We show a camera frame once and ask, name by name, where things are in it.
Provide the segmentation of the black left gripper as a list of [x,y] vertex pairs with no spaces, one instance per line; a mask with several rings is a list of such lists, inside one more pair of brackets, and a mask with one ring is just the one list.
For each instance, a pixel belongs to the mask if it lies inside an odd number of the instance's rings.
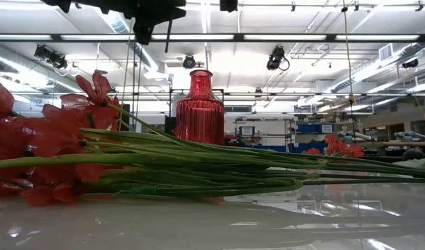
[[182,9],[186,0],[42,0],[49,6],[58,6],[68,13],[71,3],[93,6],[103,14],[110,11],[122,13],[126,19],[135,18],[133,25],[135,40],[141,45],[151,41],[154,25],[182,18],[186,11]]

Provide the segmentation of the red ribbed glass vase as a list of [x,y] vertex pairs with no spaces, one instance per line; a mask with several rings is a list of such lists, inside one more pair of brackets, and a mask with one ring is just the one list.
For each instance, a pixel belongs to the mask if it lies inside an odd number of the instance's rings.
[[176,137],[223,145],[224,105],[213,94],[212,76],[204,69],[190,72],[190,91],[176,104]]

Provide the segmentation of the large red flower bunch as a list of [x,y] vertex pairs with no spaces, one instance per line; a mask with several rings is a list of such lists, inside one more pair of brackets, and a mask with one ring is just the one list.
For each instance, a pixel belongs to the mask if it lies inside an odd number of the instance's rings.
[[425,169],[364,158],[351,164],[307,160],[301,153],[182,140],[155,127],[121,131],[108,79],[76,77],[81,94],[45,105],[41,117],[13,111],[0,83],[0,197],[32,206],[74,203],[82,195],[211,199],[297,190],[307,185],[425,183]]

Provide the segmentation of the small red flower sprig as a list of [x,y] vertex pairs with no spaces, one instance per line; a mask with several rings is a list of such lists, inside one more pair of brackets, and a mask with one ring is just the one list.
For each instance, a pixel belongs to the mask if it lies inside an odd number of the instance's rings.
[[328,163],[351,164],[351,161],[342,160],[342,158],[362,158],[364,152],[361,147],[354,144],[347,144],[338,139],[336,135],[326,135],[327,143],[325,152],[320,153],[317,148],[310,148],[302,151],[301,156],[307,160],[326,161]]

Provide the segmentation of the black monitor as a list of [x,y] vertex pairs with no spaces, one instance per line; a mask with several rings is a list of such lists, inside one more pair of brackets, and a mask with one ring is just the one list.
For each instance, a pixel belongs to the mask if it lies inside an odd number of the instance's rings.
[[[123,110],[125,110],[126,112],[130,111],[130,105],[129,104],[124,104],[122,106]],[[121,122],[120,122],[120,130],[121,131],[130,131],[129,129],[129,122],[130,122],[130,118],[128,115],[125,115],[124,113],[121,114]]]

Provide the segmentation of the blue bin with white label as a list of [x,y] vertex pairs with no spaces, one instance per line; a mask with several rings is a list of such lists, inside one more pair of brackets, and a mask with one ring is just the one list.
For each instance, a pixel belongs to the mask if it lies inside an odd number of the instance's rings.
[[332,124],[299,124],[297,133],[305,134],[331,134],[334,132]]

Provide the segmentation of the row of blue bins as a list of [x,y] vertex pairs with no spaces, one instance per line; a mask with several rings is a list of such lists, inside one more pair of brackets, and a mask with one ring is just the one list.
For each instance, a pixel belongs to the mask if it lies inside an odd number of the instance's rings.
[[287,145],[256,145],[256,146],[247,146],[247,148],[254,149],[271,149],[278,152],[289,152],[289,153],[302,153],[309,149],[318,149],[320,153],[324,152],[324,149],[327,147],[327,143],[323,142],[309,142],[309,143],[289,143]]

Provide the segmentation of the white ceiling vent grille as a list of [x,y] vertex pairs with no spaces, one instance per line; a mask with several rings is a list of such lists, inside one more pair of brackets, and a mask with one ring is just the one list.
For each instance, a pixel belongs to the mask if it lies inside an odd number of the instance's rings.
[[393,44],[389,43],[385,45],[384,47],[381,47],[378,50],[378,56],[381,62],[386,61],[390,59],[391,57],[393,57]]

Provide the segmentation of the pale blue tube device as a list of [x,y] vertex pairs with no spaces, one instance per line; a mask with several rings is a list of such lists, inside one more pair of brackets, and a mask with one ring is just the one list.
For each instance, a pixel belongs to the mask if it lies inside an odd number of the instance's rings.
[[372,136],[355,131],[340,131],[338,138],[345,142],[368,142],[374,140]]
[[425,135],[414,131],[396,132],[394,136],[406,142],[425,142]]

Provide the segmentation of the long wooden table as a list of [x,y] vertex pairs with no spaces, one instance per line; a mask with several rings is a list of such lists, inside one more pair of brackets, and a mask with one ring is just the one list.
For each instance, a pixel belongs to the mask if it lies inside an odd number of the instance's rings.
[[357,142],[360,147],[425,147],[425,142]]

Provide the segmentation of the black frame bar with lights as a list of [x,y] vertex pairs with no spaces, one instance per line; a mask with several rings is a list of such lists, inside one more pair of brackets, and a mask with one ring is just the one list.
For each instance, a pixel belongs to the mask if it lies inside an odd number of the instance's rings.
[[[128,42],[128,34],[0,34],[0,42]],[[313,34],[313,33],[174,33],[154,34],[152,42],[425,42],[425,34]]]

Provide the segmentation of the silver air duct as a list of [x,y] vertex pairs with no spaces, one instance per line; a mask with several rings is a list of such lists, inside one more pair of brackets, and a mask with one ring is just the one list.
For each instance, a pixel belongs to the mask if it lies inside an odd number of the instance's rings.
[[75,80],[70,80],[65,76],[61,76],[52,69],[42,66],[37,60],[36,62],[29,60],[27,57],[15,53],[0,45],[0,61],[8,63],[9,66],[14,67],[23,76],[23,79],[33,78],[34,80],[46,81],[54,80],[58,84],[69,89],[71,92],[82,92],[77,86]]

